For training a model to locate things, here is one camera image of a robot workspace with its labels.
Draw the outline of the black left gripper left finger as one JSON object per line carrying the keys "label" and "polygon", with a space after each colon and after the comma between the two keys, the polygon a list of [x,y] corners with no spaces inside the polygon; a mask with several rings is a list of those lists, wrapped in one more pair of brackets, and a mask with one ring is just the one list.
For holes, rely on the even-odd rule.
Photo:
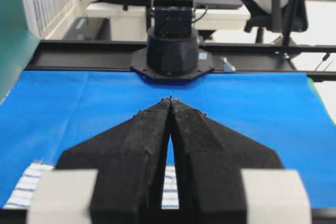
{"label": "black left gripper left finger", "polygon": [[28,223],[143,223],[161,209],[170,100],[65,150],[42,174]]}

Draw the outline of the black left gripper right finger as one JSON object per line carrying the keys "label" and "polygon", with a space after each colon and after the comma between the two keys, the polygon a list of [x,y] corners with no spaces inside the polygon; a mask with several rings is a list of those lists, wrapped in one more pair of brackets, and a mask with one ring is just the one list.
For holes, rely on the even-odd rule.
{"label": "black left gripper right finger", "polygon": [[180,208],[196,223],[312,223],[300,175],[273,149],[171,101]]}

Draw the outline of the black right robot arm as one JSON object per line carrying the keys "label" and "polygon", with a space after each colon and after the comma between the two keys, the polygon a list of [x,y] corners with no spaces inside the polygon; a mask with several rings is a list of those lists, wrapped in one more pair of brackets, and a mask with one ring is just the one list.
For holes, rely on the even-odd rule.
{"label": "black right robot arm", "polygon": [[146,47],[133,53],[130,67],[162,83],[189,82],[214,70],[212,55],[199,48],[192,26],[194,0],[152,0],[154,26]]}

